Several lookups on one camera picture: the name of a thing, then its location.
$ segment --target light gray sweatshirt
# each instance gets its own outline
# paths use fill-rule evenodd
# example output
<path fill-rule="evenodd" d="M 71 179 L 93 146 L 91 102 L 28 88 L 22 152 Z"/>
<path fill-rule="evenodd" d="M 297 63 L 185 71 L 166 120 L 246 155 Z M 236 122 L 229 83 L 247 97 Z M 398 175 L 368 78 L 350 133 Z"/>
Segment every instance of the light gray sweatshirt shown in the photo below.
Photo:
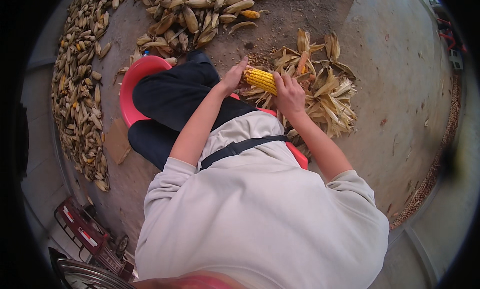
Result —
<path fill-rule="evenodd" d="M 282 135 L 254 111 L 214 130 L 203 160 L 230 142 Z M 169 158 L 148 188 L 135 261 L 141 280 L 195 270 L 252 289 L 367 288 L 387 252 L 388 220 L 354 170 L 324 184 L 274 141 L 198 172 Z"/>

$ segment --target black pants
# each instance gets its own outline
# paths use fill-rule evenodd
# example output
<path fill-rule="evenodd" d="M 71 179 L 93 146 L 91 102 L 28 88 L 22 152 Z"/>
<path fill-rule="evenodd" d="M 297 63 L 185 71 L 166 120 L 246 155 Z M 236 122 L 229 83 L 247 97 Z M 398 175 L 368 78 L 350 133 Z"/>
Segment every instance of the black pants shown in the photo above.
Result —
<path fill-rule="evenodd" d="M 133 104 L 151 120 L 131 125 L 128 131 L 131 147 L 163 170 L 183 126 L 217 82 L 217 71 L 212 65 L 193 61 L 141 79 L 133 89 Z M 212 130 L 255 110 L 240 100 L 227 97 Z"/>

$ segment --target dirt floor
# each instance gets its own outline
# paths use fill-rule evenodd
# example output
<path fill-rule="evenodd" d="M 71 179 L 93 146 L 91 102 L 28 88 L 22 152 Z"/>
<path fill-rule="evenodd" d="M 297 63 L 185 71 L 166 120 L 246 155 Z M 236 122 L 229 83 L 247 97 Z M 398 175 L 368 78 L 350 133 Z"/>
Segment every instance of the dirt floor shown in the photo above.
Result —
<path fill-rule="evenodd" d="M 141 2 L 125 0 L 117 10 L 110 10 L 110 26 L 100 43 L 112 42 L 112 48 L 101 62 L 95 57 L 92 63 L 103 75 L 105 132 L 122 117 L 118 84 L 122 76 L 115 80 L 115 73 L 128 66 L 136 38 L 154 22 L 145 9 Z M 377 207 L 393 221 L 428 171 L 449 112 L 450 66 L 428 7 L 419 0 L 260 0 L 253 9 L 270 11 L 255 20 L 258 28 L 239 29 L 232 35 L 220 29 L 205 46 L 220 75 L 249 52 L 296 47 L 299 27 L 317 43 L 335 31 L 340 61 L 359 77 L 358 94 L 352 98 L 356 130 L 335 142 L 375 190 Z M 247 49 L 249 42 L 256 47 Z M 101 192 L 75 171 L 70 175 L 95 203 L 99 220 L 117 235 L 129 235 L 127 251 L 133 254 L 144 221 L 147 187 L 159 171 L 134 151 L 121 165 L 108 152 L 105 155 L 110 192 Z M 314 162 L 309 168 L 318 171 Z"/>

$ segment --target hand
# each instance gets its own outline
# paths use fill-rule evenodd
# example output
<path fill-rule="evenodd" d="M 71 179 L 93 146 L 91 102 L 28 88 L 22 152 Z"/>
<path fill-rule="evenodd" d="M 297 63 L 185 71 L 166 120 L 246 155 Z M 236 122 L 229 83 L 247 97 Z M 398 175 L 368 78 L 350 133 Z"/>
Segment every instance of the hand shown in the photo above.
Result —
<path fill-rule="evenodd" d="M 223 79 L 215 85 L 215 87 L 219 86 L 219 90 L 222 91 L 225 97 L 229 96 L 235 89 L 240 82 L 242 77 L 243 70 L 247 67 L 248 58 L 243 57 L 242 61 L 238 64 L 233 66 L 223 77 Z"/>
<path fill-rule="evenodd" d="M 294 120 L 299 115 L 305 114 L 305 91 L 298 84 L 297 79 L 289 75 L 273 73 L 276 85 L 276 94 L 273 100 L 276 107 L 288 119 Z"/>

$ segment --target person's left hand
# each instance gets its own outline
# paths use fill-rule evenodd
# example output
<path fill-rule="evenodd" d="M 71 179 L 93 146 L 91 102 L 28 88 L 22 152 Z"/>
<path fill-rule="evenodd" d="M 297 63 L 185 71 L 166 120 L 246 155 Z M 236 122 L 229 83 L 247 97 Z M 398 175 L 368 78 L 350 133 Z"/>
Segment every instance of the person's left hand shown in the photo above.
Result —
<path fill-rule="evenodd" d="M 238 64 L 233 66 L 223 77 L 223 79 L 215 85 L 224 93 L 224 96 L 229 96 L 235 89 L 240 82 L 242 77 L 243 70 L 247 67 L 248 58 L 243 57 L 243 60 Z"/>

